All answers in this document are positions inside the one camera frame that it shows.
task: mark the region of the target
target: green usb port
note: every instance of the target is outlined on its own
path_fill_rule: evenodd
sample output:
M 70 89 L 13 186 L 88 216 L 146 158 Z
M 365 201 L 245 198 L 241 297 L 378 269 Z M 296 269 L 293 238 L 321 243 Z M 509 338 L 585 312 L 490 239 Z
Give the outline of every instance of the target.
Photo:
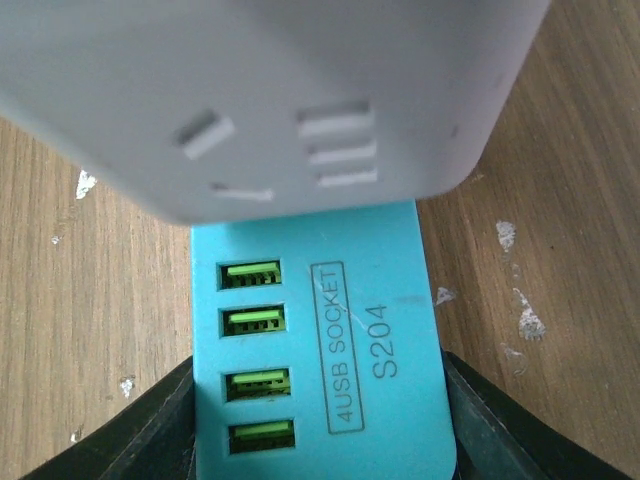
M 290 448 L 295 445 L 293 420 L 229 427 L 229 450 L 232 454 Z
M 282 283 L 278 261 L 223 265 L 220 267 L 220 276 L 222 290 Z
M 286 328 L 284 306 L 226 310 L 222 312 L 225 337 L 249 333 L 279 332 Z
M 227 401 L 245 398 L 291 395 L 289 369 L 226 375 Z

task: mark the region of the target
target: electrical outlet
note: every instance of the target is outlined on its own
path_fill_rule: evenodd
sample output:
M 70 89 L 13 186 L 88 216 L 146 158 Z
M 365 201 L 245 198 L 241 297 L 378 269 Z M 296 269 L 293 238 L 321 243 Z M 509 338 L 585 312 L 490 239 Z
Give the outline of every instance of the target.
M 548 0 L 0 5 L 0 111 L 186 224 L 427 197 L 473 169 Z
M 191 239 L 199 479 L 452 478 L 415 202 Z

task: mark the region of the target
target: white paint speck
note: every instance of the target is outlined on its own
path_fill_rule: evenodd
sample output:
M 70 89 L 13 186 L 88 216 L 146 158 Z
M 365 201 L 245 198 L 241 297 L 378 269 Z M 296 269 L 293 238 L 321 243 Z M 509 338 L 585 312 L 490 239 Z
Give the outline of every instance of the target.
M 480 180 L 482 180 L 484 178 L 484 173 L 479 173 L 478 175 L 476 175 L 475 177 L 473 177 L 471 179 L 471 183 L 476 183 L 479 182 Z
M 506 253 L 509 253 L 516 243 L 516 226 L 511 222 L 500 220 L 496 223 L 496 230 L 498 231 L 500 246 Z
M 449 290 L 448 288 L 438 287 L 438 295 L 436 296 L 436 307 L 442 303 L 447 303 L 455 300 L 455 298 L 455 292 Z
M 128 399 L 129 397 L 131 397 L 131 390 L 136 388 L 136 384 L 134 382 L 135 379 L 135 375 L 128 375 L 120 379 L 120 390 L 122 390 L 124 398 Z
M 504 354 L 507 357 L 507 364 L 509 368 L 513 370 L 513 374 L 519 377 L 529 368 L 529 361 L 525 357 L 524 353 L 514 350 L 506 343 L 501 343 L 500 346 L 504 350 Z
M 511 273 L 513 274 L 514 280 L 520 280 L 520 277 L 522 276 L 522 270 L 520 269 L 520 265 L 518 265 L 517 263 L 512 264 Z
M 71 434 L 71 437 L 69 438 L 69 441 L 71 443 L 78 443 L 80 440 L 82 440 L 82 430 L 83 429 L 84 429 L 84 424 L 80 425 L 78 427 L 78 429 Z
M 78 187 L 76 188 L 76 200 L 82 200 L 87 196 L 89 190 L 96 186 L 98 181 L 93 175 L 89 175 L 85 170 L 80 172 L 78 177 Z
M 517 296 L 522 306 L 522 314 L 520 315 L 520 336 L 525 340 L 540 340 L 547 331 L 540 318 L 533 311 L 533 307 L 527 300 L 527 297 L 519 288 L 514 288 L 513 293 Z

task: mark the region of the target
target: outlet slot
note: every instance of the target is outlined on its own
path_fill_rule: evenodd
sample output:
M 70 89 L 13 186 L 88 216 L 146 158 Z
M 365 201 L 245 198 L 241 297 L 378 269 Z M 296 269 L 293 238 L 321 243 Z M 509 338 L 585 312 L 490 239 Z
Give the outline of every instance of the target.
M 280 262 L 245 263 L 223 265 L 219 268 L 218 282 L 221 290 L 229 288 L 256 287 L 282 283 Z
M 222 331 L 225 337 L 281 332 L 283 330 L 286 330 L 284 305 L 222 312 Z
M 275 197 L 275 192 L 271 188 L 251 190 L 248 188 L 230 187 L 224 183 L 212 183 L 210 187 L 213 191 L 213 195 L 217 198 L 248 200 L 251 202 L 271 202 Z
M 293 420 L 229 427 L 231 454 L 295 447 Z
M 297 120 L 300 137 L 363 130 L 374 123 L 371 104 L 367 101 L 306 108 L 298 112 Z
M 378 169 L 368 168 L 353 172 L 327 173 L 318 176 L 317 185 L 321 188 L 349 187 L 378 181 Z
M 288 368 L 225 375 L 225 384 L 228 402 L 276 395 L 291 395 Z
M 235 133 L 230 118 L 222 117 L 212 110 L 205 110 L 187 126 L 180 129 L 176 142 L 190 160 L 198 160 Z
M 364 160 L 375 157 L 376 142 L 372 138 L 347 138 L 316 143 L 308 149 L 308 154 L 312 165 Z

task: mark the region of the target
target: wood grain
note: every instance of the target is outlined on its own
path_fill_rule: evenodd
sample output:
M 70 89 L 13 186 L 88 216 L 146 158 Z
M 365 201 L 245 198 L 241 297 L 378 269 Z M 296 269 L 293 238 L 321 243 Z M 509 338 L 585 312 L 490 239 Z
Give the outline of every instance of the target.
M 76 200 L 77 176 L 0 120 L 2 478 L 95 430 L 191 350 L 188 230 L 101 183 Z M 420 203 L 423 236 L 434 295 L 457 293 L 437 307 L 443 345 L 634 477 L 639 206 L 640 3 L 556 1 L 476 171 Z M 509 254 L 500 220 L 517 227 Z M 540 341 L 519 336 L 514 288 L 547 327 Z
M 443 345 L 639 478 L 640 3 L 555 2 L 476 171 L 420 207 Z
M 75 200 L 78 172 L 0 120 L 1 478 L 69 447 L 190 355 L 188 229 L 100 183 Z

